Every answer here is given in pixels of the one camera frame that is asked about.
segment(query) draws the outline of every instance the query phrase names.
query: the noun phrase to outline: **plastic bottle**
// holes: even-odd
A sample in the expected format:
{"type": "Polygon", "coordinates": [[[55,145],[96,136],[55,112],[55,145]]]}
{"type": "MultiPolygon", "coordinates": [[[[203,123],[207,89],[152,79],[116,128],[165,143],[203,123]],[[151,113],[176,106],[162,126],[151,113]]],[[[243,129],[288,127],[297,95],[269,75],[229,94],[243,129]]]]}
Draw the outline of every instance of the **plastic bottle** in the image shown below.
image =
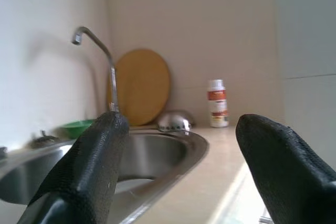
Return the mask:
{"type": "Polygon", "coordinates": [[[229,121],[226,105],[226,90],[223,85],[223,80],[209,81],[208,103],[211,127],[227,127],[229,121]]]}

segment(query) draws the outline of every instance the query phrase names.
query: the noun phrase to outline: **beige countertop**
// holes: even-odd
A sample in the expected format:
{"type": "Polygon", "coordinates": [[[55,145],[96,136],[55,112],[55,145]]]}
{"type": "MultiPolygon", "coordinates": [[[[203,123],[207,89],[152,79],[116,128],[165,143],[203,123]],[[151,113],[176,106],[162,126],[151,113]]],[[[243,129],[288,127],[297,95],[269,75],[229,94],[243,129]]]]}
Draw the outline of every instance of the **beige countertop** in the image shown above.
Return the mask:
{"type": "Polygon", "coordinates": [[[209,142],[207,155],[135,223],[258,223],[264,206],[240,152],[235,128],[193,132],[209,142]],[[251,207],[247,201],[255,204],[251,207]]]}

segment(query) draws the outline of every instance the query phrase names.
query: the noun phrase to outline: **wooden cutting board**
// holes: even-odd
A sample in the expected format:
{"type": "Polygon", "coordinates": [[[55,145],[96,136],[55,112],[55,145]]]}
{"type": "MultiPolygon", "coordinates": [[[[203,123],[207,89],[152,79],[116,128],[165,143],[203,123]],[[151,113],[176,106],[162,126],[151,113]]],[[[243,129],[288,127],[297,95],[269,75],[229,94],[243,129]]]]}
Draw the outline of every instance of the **wooden cutting board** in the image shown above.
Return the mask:
{"type": "MultiPolygon", "coordinates": [[[[153,121],[164,109],[170,94],[170,72],[165,61],[152,50],[137,49],[122,56],[115,68],[120,112],[131,126],[153,121]]],[[[111,102],[109,83],[108,104],[111,102]]]]}

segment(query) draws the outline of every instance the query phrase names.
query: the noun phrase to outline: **stainless steel sink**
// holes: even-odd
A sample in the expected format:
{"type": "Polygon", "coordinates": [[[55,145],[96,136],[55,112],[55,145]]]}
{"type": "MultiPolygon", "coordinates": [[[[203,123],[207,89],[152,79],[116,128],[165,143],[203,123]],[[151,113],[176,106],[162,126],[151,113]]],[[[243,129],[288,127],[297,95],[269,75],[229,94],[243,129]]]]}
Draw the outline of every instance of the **stainless steel sink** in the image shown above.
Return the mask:
{"type": "MultiPolygon", "coordinates": [[[[8,158],[0,166],[0,200],[28,204],[72,143],[8,158]]],[[[108,223],[131,223],[143,214],[181,175],[202,159],[207,147],[208,143],[202,137],[189,132],[132,133],[123,152],[108,223]]]]}

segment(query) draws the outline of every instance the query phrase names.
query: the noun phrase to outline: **green bowl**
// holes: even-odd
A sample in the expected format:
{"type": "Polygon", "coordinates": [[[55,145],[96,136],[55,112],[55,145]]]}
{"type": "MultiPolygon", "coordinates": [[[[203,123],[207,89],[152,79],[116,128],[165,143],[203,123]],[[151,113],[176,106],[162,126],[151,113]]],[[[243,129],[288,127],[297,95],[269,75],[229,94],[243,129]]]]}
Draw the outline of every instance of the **green bowl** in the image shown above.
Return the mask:
{"type": "Polygon", "coordinates": [[[61,128],[65,129],[69,138],[77,139],[92,123],[94,119],[77,121],[63,125],[61,128]]]}

